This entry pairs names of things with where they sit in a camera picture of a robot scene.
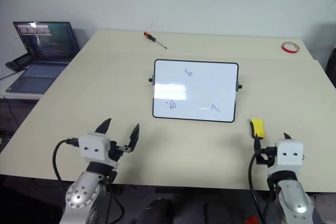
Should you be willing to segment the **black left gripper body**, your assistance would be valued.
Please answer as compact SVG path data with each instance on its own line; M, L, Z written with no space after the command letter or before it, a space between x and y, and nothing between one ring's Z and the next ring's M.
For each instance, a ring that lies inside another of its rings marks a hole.
M117 142L110 141L110 150L108 151L109 158L115 162L118 162L122 155L123 151L118 149Z

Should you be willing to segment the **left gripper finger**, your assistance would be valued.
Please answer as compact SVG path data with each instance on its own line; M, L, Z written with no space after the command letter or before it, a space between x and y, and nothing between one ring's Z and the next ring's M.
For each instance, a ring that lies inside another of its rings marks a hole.
M127 153L133 152L139 139L139 133L140 133L140 125L137 124L130 135L130 141L128 145L117 146L117 150Z
M104 120L95 130L95 133L106 134L111 123L111 118Z

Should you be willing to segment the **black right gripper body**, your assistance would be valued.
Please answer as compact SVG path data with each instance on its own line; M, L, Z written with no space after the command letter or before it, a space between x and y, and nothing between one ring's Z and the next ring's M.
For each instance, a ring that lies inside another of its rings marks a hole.
M268 167L272 167L275 163L276 157L276 147L266 147L260 148L255 151L256 153L256 163L258 165L267 165Z

